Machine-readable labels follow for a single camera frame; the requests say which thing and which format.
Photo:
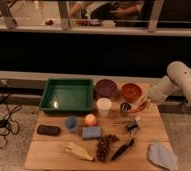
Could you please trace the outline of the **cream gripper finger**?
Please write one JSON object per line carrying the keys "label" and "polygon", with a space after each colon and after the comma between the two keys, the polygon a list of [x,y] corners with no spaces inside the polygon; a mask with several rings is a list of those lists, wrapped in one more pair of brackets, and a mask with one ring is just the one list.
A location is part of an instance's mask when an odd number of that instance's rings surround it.
{"label": "cream gripper finger", "polygon": [[148,100],[148,95],[146,94],[146,95],[144,95],[144,96],[141,97],[139,103],[144,103],[144,102],[147,101],[147,100]]}

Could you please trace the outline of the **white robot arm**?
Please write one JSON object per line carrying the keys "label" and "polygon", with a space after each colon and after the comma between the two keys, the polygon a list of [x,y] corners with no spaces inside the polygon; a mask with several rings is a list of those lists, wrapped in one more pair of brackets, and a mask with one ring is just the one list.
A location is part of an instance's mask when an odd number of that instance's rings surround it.
{"label": "white robot arm", "polygon": [[181,61],[171,62],[166,75],[155,85],[148,88],[142,97],[144,102],[160,104],[173,92],[181,90],[191,106],[191,68]]}

